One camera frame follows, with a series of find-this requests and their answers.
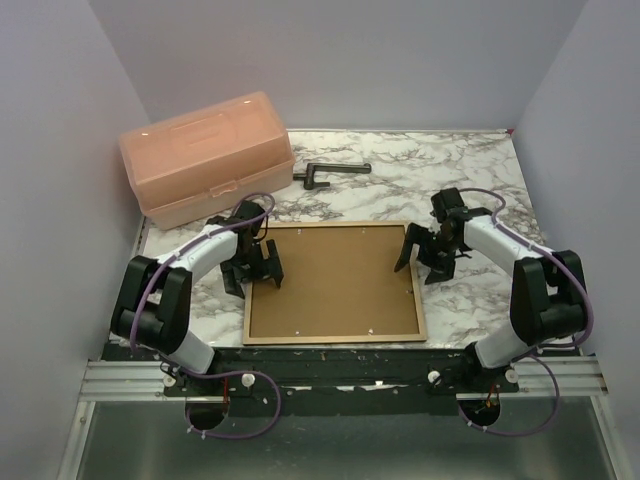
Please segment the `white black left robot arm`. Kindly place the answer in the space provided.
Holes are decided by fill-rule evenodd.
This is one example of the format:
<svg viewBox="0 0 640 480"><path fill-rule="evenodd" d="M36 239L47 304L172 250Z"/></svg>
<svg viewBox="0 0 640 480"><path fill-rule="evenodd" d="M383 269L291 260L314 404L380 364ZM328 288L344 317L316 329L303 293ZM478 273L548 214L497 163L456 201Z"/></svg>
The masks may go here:
<svg viewBox="0 0 640 480"><path fill-rule="evenodd" d="M245 297L244 286L271 280L280 287L284 269L276 243L266 238L275 199L268 193L242 198L229 216L216 215L172 252L133 257L126 268L111 317L112 334L152 349L185 369L187 382L201 395L222 380L215 352L189 327L193 286L219 268L224 291Z"/></svg>

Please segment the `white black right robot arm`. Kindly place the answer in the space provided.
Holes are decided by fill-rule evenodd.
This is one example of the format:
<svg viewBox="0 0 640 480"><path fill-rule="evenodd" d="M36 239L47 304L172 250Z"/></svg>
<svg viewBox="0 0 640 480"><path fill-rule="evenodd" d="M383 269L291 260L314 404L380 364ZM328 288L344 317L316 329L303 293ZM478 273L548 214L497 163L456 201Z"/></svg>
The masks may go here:
<svg viewBox="0 0 640 480"><path fill-rule="evenodd" d="M438 230L409 224L394 269L416 259L429 270L427 283L442 283L453 278L458 258L476 251L510 276L508 322L464 350L461 382L480 392L494 383L496 370L534 351L579 347L592 332L594 312L577 253L523 237L497 211L469 207L463 193L449 188L432 196Z"/></svg>

